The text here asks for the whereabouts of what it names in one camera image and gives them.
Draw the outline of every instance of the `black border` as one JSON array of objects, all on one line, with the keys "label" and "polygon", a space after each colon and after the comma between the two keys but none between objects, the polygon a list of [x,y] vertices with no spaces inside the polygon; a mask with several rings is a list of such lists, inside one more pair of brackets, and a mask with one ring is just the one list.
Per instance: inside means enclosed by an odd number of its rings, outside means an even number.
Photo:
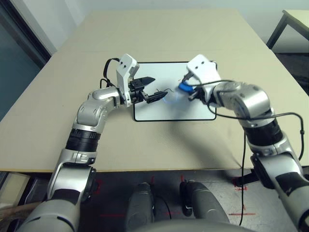
[{"label": "black border", "polygon": [[[218,64],[214,60],[210,60],[209,62],[213,62],[216,64],[216,70],[218,70]],[[162,62],[139,62],[139,64],[158,64],[158,63],[188,63],[188,61],[162,61]],[[214,119],[181,119],[181,120],[136,120],[135,118],[135,104],[133,104],[133,118],[136,122],[177,122],[177,121],[214,121],[217,118],[217,114],[215,114]]]}]

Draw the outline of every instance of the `black cable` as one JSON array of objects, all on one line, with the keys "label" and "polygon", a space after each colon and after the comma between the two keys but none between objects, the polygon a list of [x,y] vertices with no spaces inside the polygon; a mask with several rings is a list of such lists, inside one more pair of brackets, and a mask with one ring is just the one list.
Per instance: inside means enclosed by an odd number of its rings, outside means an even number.
[{"label": "black cable", "polygon": [[234,82],[234,81],[232,81],[232,80],[218,80],[218,81],[211,81],[211,82],[207,82],[207,83],[203,83],[203,84],[196,84],[196,85],[190,85],[190,84],[185,83],[185,85],[186,86],[205,86],[205,85],[214,84],[214,83],[218,83],[218,82]]},{"label": "black cable", "polygon": [[305,143],[304,143],[305,131],[304,131],[304,120],[303,120],[301,115],[299,115],[297,113],[294,113],[294,112],[287,112],[287,113],[282,113],[282,114],[277,114],[277,115],[255,117],[255,118],[250,118],[250,117],[234,117],[234,116],[222,115],[222,114],[214,112],[213,110],[211,110],[209,104],[207,104],[207,107],[208,107],[210,112],[212,112],[213,114],[215,114],[217,116],[231,118],[231,119],[238,119],[238,120],[251,120],[251,121],[253,121],[253,120],[260,120],[260,119],[282,117],[282,116],[287,116],[287,115],[294,115],[294,116],[298,117],[299,120],[300,120],[300,140],[301,140],[301,151],[300,151],[300,155],[299,155],[298,159],[301,160],[301,158],[303,157],[304,149],[305,149]]},{"label": "black cable", "polygon": [[161,197],[161,196],[159,196],[159,195],[156,195],[156,197],[157,197],[157,198],[160,198],[161,200],[163,200],[163,201],[164,201],[164,203],[165,203],[165,205],[166,205],[166,208],[168,209],[168,212],[169,212],[169,219],[170,219],[170,220],[172,220],[172,215],[171,215],[171,213],[170,213],[168,203],[164,200],[164,198],[163,198],[163,197]]},{"label": "black cable", "polygon": [[108,59],[108,60],[106,61],[105,66],[104,66],[104,70],[103,70],[103,77],[104,77],[105,79],[102,78],[102,79],[100,80],[100,88],[102,88],[102,81],[105,81],[105,82],[106,82],[106,87],[115,86],[115,85],[111,82],[111,80],[107,78],[107,69],[108,69],[108,66],[109,66],[109,64],[110,64],[110,62],[111,62],[112,60],[115,60],[115,61],[118,61],[118,62],[120,61],[119,58],[110,58],[110,59]]},{"label": "black cable", "polygon": [[243,154],[242,154],[242,163],[241,163],[241,218],[239,225],[241,226],[242,223],[242,218],[243,218],[243,182],[244,182],[244,177],[243,177],[243,170],[245,166],[245,156],[246,156],[246,133],[245,131],[243,132]]}]

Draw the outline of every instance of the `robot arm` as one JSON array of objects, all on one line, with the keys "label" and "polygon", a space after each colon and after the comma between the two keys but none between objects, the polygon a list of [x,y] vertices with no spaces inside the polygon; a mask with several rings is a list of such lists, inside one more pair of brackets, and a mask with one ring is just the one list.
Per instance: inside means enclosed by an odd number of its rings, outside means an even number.
[{"label": "robot arm", "polygon": [[275,189],[296,228],[309,230],[309,181],[289,140],[281,131],[267,94],[255,85],[220,81],[209,61],[198,55],[188,65],[188,74],[200,83],[213,82],[196,88],[190,100],[199,97],[205,104],[233,110],[243,127],[253,152],[251,161],[262,184]]},{"label": "robot arm", "polygon": [[97,156],[97,146],[108,114],[133,103],[155,102],[167,92],[146,94],[145,86],[155,79],[134,79],[138,63],[128,54],[117,68],[117,87],[97,89],[89,93],[78,109],[66,147],[62,149],[47,188],[47,201],[40,204],[26,219],[19,231],[78,230],[80,204],[91,197],[95,188],[96,169],[91,167]]}]

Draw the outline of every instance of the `beige tabletop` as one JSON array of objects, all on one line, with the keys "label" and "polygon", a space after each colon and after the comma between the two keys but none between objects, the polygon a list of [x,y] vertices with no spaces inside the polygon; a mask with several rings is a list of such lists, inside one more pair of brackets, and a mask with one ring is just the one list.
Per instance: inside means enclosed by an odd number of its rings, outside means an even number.
[{"label": "beige tabletop", "polygon": [[[140,62],[187,61],[204,54],[218,62],[222,78],[262,87],[276,113],[300,113],[309,131],[307,95],[235,10],[95,12],[0,123],[0,170],[53,170],[78,107],[99,87],[105,61],[123,53]],[[115,69],[111,63],[111,79]],[[240,167],[243,130],[236,120],[135,122],[132,110],[110,113],[94,164],[99,171]],[[297,118],[278,122],[299,154]],[[246,168],[252,168],[249,156],[247,148]],[[301,164],[309,165],[307,147]]]}]

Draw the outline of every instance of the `blue object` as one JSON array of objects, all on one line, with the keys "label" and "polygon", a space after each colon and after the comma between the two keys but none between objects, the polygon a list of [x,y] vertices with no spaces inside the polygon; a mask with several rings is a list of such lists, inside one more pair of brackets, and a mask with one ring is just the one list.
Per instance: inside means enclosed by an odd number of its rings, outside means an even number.
[{"label": "blue object", "polygon": [[182,91],[185,91],[185,92],[188,92],[188,93],[193,91],[193,87],[186,85],[186,82],[181,82],[178,85],[178,88],[181,89]]}]

